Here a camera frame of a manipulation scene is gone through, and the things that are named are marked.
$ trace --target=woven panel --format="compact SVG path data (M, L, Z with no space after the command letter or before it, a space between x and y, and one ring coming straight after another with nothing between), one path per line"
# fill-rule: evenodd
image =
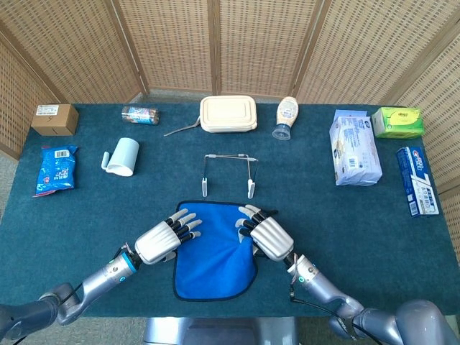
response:
M442 200L444 216L446 217L448 232L451 235L457 261L460 264L460 194Z
M460 35L398 100L422 108L423 136L436 185L460 177Z
M312 0L221 1L222 91L287 96Z
M53 101L0 43L0 143L19 156L37 105Z
M0 19L69 102L139 90L103 1L0 1Z
M458 0L332 1L298 100L378 104L458 5Z
M211 90L206 0L119 0L150 88Z

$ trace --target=white cup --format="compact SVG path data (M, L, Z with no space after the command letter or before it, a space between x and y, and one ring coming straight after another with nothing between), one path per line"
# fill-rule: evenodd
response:
M139 143L130 138L121 138L109 161L110 154L103 153L101 168L108 173L120 176L132 176L136 165Z

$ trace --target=yellow-green box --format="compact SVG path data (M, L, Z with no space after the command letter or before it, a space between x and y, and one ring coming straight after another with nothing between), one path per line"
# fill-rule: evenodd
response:
M425 134L419 108L382 107L371 118L377 138L412 139Z

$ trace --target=floor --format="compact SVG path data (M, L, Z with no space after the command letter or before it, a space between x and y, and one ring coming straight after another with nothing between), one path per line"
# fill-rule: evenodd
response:
M148 96L138 96L133 103L175 103L197 102L206 94L178 93L177 91L154 91ZM256 98L258 102L277 103L273 98ZM0 155L0 221L3 215L9 191L11 190L17 163ZM7 302L3 296L2 303ZM448 317L449 323L456 328L456 318ZM345 345L350 341L338 339L329 329L327 318L300 318L299 335L303 345ZM34 333L25 339L24 345L61 345L61 344L87 344L87 345L114 345L114 344L140 344L145 327L144 318L80 318L75 323L66 327L53 325L45 330ZM4 341L3 344L12 345L13 341ZM361 340L354 344L374 344L370 340Z

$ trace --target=blue snack bag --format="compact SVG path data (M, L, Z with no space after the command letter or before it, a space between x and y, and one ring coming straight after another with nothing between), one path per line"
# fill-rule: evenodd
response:
M74 188L73 170L76 146L42 147L42 167L37 179L35 196L47 196L61 189Z

